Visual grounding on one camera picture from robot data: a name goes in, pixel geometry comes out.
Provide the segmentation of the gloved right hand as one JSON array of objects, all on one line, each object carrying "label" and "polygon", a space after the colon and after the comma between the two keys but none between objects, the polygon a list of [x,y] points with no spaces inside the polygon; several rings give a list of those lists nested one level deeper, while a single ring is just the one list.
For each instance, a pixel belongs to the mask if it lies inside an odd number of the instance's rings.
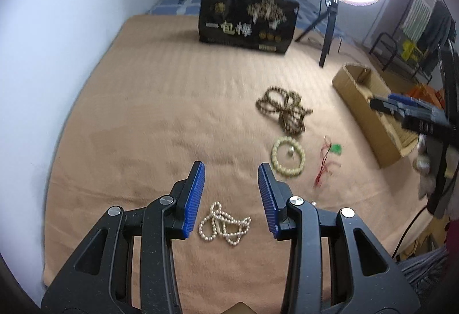
[{"label": "gloved right hand", "polygon": [[[440,160],[444,144],[424,134],[419,135],[417,156],[413,160],[413,169],[419,174],[419,199],[429,198],[436,189],[436,177],[439,172]],[[447,168],[443,170],[446,179],[445,196],[440,199],[435,211],[431,211],[440,219],[448,215],[451,221],[458,220],[458,151],[451,145],[446,151]]]}]

